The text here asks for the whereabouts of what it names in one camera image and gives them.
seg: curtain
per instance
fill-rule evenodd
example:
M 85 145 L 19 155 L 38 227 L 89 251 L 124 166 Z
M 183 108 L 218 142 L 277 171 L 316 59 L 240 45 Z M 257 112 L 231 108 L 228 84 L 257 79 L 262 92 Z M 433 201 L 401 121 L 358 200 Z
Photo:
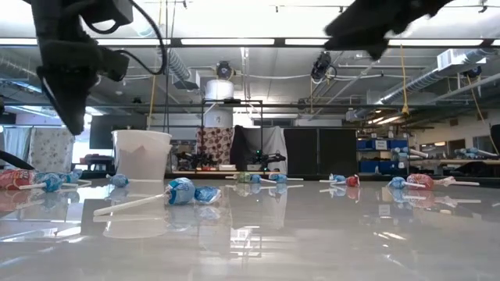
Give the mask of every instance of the curtain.
M 40 172 L 68 173 L 74 142 L 67 129 L 33 128 L 28 163 Z
M 3 132 L 5 152 L 26 161 L 30 148 L 31 128 L 5 128 Z
M 233 140 L 233 128 L 204 128 L 203 146 L 202 129 L 196 133 L 196 146 L 199 151 L 204 151 L 213 156 L 219 164 L 229 164 L 229 152 Z
M 281 155 L 287 158 L 287 160 L 282 162 L 274 162 L 268 165 L 269 169 L 272 171 L 274 169 L 279 169 L 282 173 L 288 173 L 288 153 L 287 146 L 284 141 L 283 129 L 276 126 L 274 128 L 264 128 L 262 130 L 262 142 L 263 154 L 274 154 L 280 152 Z M 243 128 L 243 134 L 247 142 L 247 147 L 252 152 L 252 155 L 260 149 L 260 129 L 249 129 Z

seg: black cable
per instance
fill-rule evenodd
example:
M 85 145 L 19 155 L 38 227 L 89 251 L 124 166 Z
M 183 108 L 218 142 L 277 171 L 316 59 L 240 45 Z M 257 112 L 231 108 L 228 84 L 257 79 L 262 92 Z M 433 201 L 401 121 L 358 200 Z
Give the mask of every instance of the black cable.
M 115 23 L 115 25 L 113 25 L 108 30 L 99 30 L 96 27 L 94 27 L 92 24 L 88 24 L 87 26 L 88 26 L 88 28 L 90 30 L 94 31 L 97 34 L 111 34 L 111 33 L 115 32 L 115 31 L 117 31 L 118 28 L 120 28 L 120 25 L 118 23 Z
M 153 71 L 149 69 L 137 56 L 130 53 L 129 51 L 118 50 L 115 52 L 130 56 L 133 60 L 135 60 L 138 64 L 140 64 L 144 69 L 146 69 L 146 71 L 148 71 L 152 75 L 164 74 L 166 69 L 166 46 L 163 44 L 162 33 L 159 31 L 158 26 L 153 21 L 153 19 L 146 13 L 146 11 L 144 11 L 134 0 L 129 0 L 129 2 L 132 4 L 134 8 L 136 8 L 141 13 L 141 15 L 148 21 L 149 25 L 151 25 L 151 28 L 155 31 L 156 37 L 159 40 L 160 51 L 162 52 L 162 65 L 160 66 L 158 71 Z

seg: ceiling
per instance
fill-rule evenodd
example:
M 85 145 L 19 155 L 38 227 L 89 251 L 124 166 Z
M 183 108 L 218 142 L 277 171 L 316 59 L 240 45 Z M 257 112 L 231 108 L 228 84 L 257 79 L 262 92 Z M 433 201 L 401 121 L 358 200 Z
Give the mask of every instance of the ceiling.
M 149 15 L 156 21 L 165 18 L 165 2 L 160 0 L 136 0 Z M 181 2 L 169 4 L 168 31 L 173 34 L 169 37 L 324 37 L 323 28 L 339 14 L 339 6 L 347 6 L 352 1 L 243 1 L 232 2 L 219 0 L 192 0 L 187 2 L 187 8 Z M 490 7 L 479 13 L 478 1 L 454 1 L 442 9 L 433 19 L 418 19 L 402 34 L 408 38 L 500 38 L 500 30 L 495 19 L 500 17 L 500 0 L 488 0 Z M 130 26 L 121 27 L 108 37 L 130 38 L 140 37 L 147 30 L 147 24 L 135 15 L 135 21 Z M 10 0 L 9 5 L 0 10 L 0 37 L 34 37 L 33 19 L 30 16 L 30 6 L 22 0 Z M 157 66 L 159 63 L 154 48 L 128 48 L 148 66 Z M 169 83 L 168 91 L 170 103 L 199 103 L 204 86 L 208 80 L 215 79 L 213 68 L 222 60 L 242 71 L 241 48 L 178 48 L 175 50 L 185 66 L 197 69 L 202 77 L 201 91 L 177 90 Z M 310 77 L 312 65 L 321 48 L 249 48 L 248 63 L 250 76 L 303 76 L 292 79 L 266 79 L 249 77 L 249 95 L 252 99 L 262 99 L 265 103 L 292 103 L 299 98 L 311 96 Z M 425 68 L 436 63 L 436 56 L 444 49 L 412 49 L 404 50 L 405 74 L 408 78 L 416 76 Z M 402 51 L 399 48 L 387 50 L 380 61 L 366 74 L 381 75 L 369 79 L 360 79 L 347 91 L 338 95 L 333 103 L 365 103 L 367 91 L 384 92 L 400 84 L 402 79 L 401 68 Z M 313 95 L 317 95 L 315 102 L 324 103 L 335 96 L 341 89 L 350 84 L 349 80 L 359 76 L 371 63 L 364 52 L 331 52 L 335 61 L 339 81 L 320 85 Z M 484 67 L 484 76 L 500 72 L 495 58 Z M 3 95 L 8 100 L 26 103 L 46 101 L 43 94 L 36 91 L 21 91 L 19 83 L 38 86 L 35 76 L 36 66 L 40 65 L 40 55 L 37 48 L 0 48 L 0 77 L 8 80 L 3 83 Z M 131 62 L 125 82 L 114 83 L 103 78 L 101 83 L 92 89 L 91 101 L 93 104 L 130 104 L 134 98 L 143 102 L 150 101 L 154 88 L 156 104 L 163 104 L 166 98 L 166 78 L 158 76 L 156 87 L 153 87 L 152 77 L 136 63 Z M 235 84 L 235 97 L 243 98 L 242 77 L 234 76 L 231 81 Z M 444 94 L 455 89 L 457 79 L 451 77 L 429 87 L 426 91 Z M 115 111 L 130 112 L 130 109 Z M 294 109 L 267 108 L 267 112 L 290 112 Z M 173 112 L 193 112 L 193 109 L 172 108 Z M 334 113 L 338 110 L 324 110 L 322 113 Z

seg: blue lollipop wrapper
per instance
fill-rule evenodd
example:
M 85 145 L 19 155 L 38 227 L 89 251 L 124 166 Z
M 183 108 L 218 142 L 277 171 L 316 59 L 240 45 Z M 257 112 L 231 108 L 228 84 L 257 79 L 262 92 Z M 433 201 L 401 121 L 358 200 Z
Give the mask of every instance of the blue lollipop wrapper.
M 405 188 L 405 183 L 406 183 L 406 180 L 404 178 L 402 178 L 400 176 L 396 176 L 395 178 L 393 178 L 391 180 L 391 182 L 389 182 L 388 186 L 395 188 L 395 189 L 403 189 L 403 188 Z
M 122 174 L 116 174 L 115 176 L 106 176 L 109 178 L 109 182 L 115 187 L 126 187 L 129 183 L 128 178 Z
M 74 169 L 71 173 L 74 174 L 75 176 L 77 176 L 78 179 L 80 179 L 81 175 L 84 173 L 84 171 L 81 169 Z
M 59 188 L 61 188 L 61 186 L 63 184 L 63 181 L 61 180 L 61 178 L 58 177 L 54 173 L 47 173 L 47 174 L 42 175 L 39 178 L 35 177 L 35 182 L 36 183 L 45 183 L 45 187 L 42 187 L 42 189 L 45 192 L 57 191 Z
M 202 204 L 212 204 L 219 200 L 220 189 L 216 187 L 196 187 L 195 200 Z
M 261 177 L 259 175 L 250 175 L 250 182 L 251 183 L 260 183 Z
M 169 182 L 172 197 L 169 203 L 172 205 L 185 205 L 195 197 L 196 188 L 188 178 L 178 178 Z
M 284 174 L 276 174 L 276 173 L 270 174 L 269 179 L 274 180 L 277 183 L 286 183 L 287 182 L 287 176 L 285 176 Z
M 330 174 L 330 176 L 328 177 L 328 180 L 335 180 L 337 182 L 344 182 L 344 181 L 346 181 L 345 176 L 334 175 L 334 174 Z

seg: white cylinder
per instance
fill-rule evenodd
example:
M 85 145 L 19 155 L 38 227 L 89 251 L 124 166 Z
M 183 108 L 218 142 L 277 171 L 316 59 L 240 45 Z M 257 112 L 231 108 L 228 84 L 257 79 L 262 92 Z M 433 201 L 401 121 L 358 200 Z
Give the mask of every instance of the white cylinder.
M 223 100 L 234 96 L 234 84 L 226 80 L 210 80 L 206 84 L 205 98 Z
M 223 100 L 234 96 L 234 84 L 226 80 L 210 80 L 206 84 L 205 98 Z M 231 128 L 233 126 L 232 108 L 211 108 L 204 118 L 205 127 Z
M 116 130 L 116 172 L 135 180 L 163 180 L 171 135 L 146 130 Z
M 207 128 L 232 128 L 232 108 L 212 108 L 204 115 L 205 127 Z

